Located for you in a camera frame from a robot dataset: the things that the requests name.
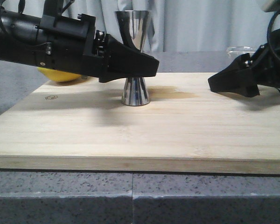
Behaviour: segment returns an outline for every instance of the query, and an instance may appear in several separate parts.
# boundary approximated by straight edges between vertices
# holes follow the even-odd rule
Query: gray countertop
[[[154,53],[159,72],[218,72],[225,52]],[[0,61],[0,114],[47,79]],[[5,223],[280,223],[280,176],[0,170]]]

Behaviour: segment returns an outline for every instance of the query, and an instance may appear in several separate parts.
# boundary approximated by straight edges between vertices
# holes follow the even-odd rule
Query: metal cup
[[[115,13],[123,44],[142,51],[151,20],[149,11],[128,10]],[[144,78],[126,79],[121,102],[128,106],[141,106],[150,102]]]

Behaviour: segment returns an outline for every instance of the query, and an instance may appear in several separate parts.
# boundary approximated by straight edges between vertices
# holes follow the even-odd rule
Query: stainless steel jigger
[[[117,11],[116,16],[123,44],[142,52],[151,19],[149,11]],[[128,106],[150,102],[144,78],[126,79],[121,102]]]

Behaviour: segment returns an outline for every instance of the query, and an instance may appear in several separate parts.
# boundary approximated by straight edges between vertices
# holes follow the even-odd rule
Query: bamboo board
[[[146,78],[141,107],[124,80],[49,81],[0,116],[0,168],[280,174],[278,91],[221,95],[211,75]]]

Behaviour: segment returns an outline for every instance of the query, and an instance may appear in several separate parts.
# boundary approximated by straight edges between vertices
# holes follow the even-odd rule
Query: wire
[[[277,12],[275,12],[275,14],[272,16],[272,18],[269,22],[269,25],[267,27],[266,39],[267,39],[267,45],[268,45],[270,53],[280,63],[280,57],[277,55],[276,50],[272,46],[272,42],[271,42],[271,34],[272,34],[273,25],[274,25],[275,20],[278,15],[280,15],[280,9]]]
[[[18,41],[17,39],[15,39],[14,37],[12,37],[8,31],[5,29],[5,26],[2,22],[2,12],[1,12],[1,8],[2,8],[2,4],[5,2],[6,0],[0,0],[0,29],[3,31],[3,33],[12,41],[14,42],[14,44],[17,45],[21,45],[24,48],[29,48],[29,49],[34,49],[34,50],[40,50],[40,47],[42,46],[46,46],[48,44],[48,42],[46,43],[42,43],[42,44],[38,44],[38,45],[29,45],[26,43],[23,43],[21,41]],[[20,0],[19,1],[19,13],[24,11],[24,7],[25,7],[25,0]]]

